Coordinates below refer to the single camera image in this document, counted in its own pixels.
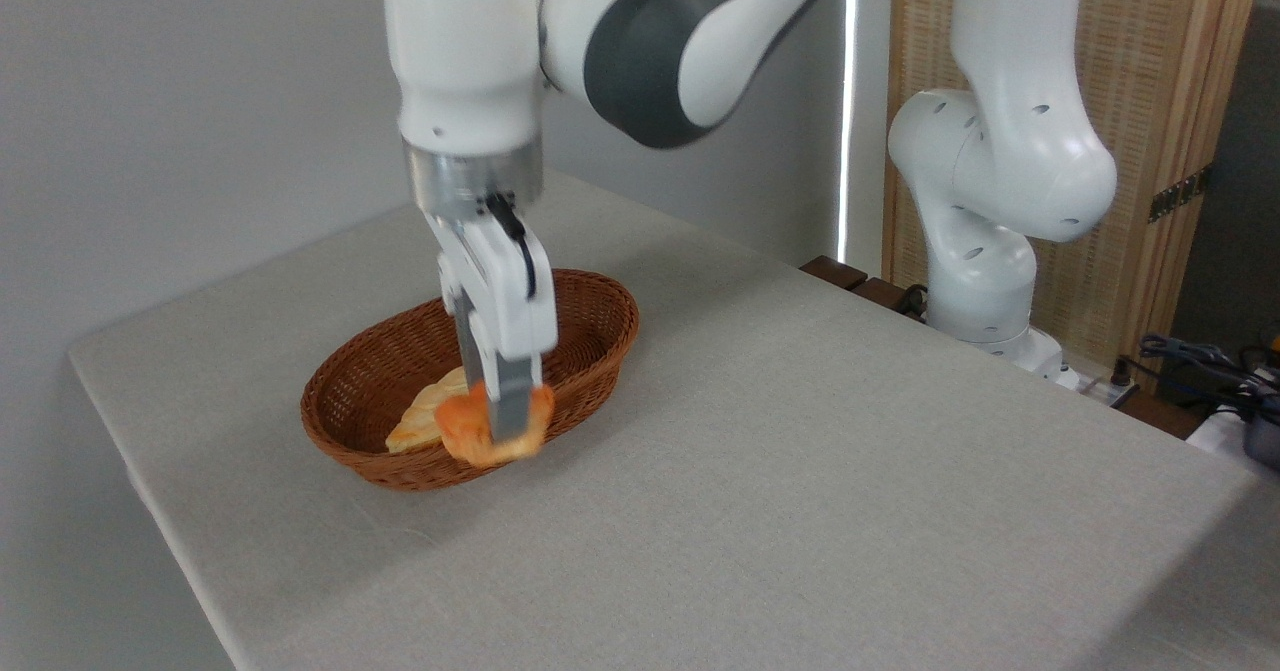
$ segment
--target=table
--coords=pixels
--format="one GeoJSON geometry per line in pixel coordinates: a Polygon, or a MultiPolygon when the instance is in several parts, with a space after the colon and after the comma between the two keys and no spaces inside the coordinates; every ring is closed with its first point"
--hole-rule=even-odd
{"type": "Polygon", "coordinates": [[[873,302],[549,172],[641,332],[581,426],[372,487],[298,398],[438,295],[404,207],[72,360],[238,668],[1280,667],[1280,494],[873,302]]]}

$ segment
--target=bread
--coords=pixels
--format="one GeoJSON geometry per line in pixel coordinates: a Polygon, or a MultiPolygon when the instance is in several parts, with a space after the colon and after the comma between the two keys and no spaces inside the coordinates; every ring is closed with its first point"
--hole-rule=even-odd
{"type": "Polygon", "coordinates": [[[488,469],[538,453],[547,439],[554,408],[552,389],[545,385],[535,388],[529,397],[529,425],[525,433],[494,446],[489,426],[489,397],[481,382],[466,396],[453,396],[440,403],[435,410],[435,421],[449,456],[477,469],[488,469]]]}
{"type": "Polygon", "coordinates": [[[398,453],[429,443],[438,443],[440,428],[435,423],[435,410],[452,396],[467,393],[467,375],[457,368],[443,379],[428,385],[401,416],[401,423],[387,438],[387,451],[398,453]]]}

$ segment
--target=dark gray arm segment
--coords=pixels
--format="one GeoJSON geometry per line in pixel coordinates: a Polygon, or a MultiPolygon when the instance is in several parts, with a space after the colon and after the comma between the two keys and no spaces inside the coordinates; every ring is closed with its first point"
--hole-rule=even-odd
{"type": "MultiPolygon", "coordinates": [[[[698,24],[730,0],[617,0],[586,47],[584,79],[595,111],[653,149],[685,146],[710,133],[680,101],[680,60],[698,24]]],[[[797,6],[760,58],[764,61],[814,0],[797,6]]]]}

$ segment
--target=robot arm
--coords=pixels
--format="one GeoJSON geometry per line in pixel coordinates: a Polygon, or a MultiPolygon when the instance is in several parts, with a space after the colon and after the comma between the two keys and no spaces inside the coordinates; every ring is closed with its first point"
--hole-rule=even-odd
{"type": "Polygon", "coordinates": [[[524,432],[556,344],[541,192],[543,79],[648,146],[713,131],[810,0],[385,0],[413,196],[468,383],[495,439],[524,432]]]}
{"type": "Polygon", "coordinates": [[[925,230],[929,325],[1047,379],[1064,365],[1029,327],[1025,237],[1082,237],[1116,188],[1075,78],[1079,1],[955,0],[951,53],[973,91],[915,93],[888,140],[925,230]]]}
{"type": "Polygon", "coordinates": [[[728,118],[813,0],[544,0],[543,68],[653,149],[728,118]]]}

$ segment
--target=wicker basket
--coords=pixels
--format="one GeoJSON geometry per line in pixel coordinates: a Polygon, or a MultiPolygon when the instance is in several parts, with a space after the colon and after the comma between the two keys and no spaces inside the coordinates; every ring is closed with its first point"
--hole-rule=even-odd
{"type": "MultiPolygon", "coordinates": [[[[559,343],[543,357],[556,392],[548,442],[580,424],[613,393],[640,325],[621,283],[556,269],[559,343]]],[[[422,387],[462,365],[453,319],[435,298],[366,329],[315,371],[302,393],[302,425],[320,451],[374,484],[425,490],[499,469],[457,461],[439,442],[388,453],[387,434],[422,387]]]]}

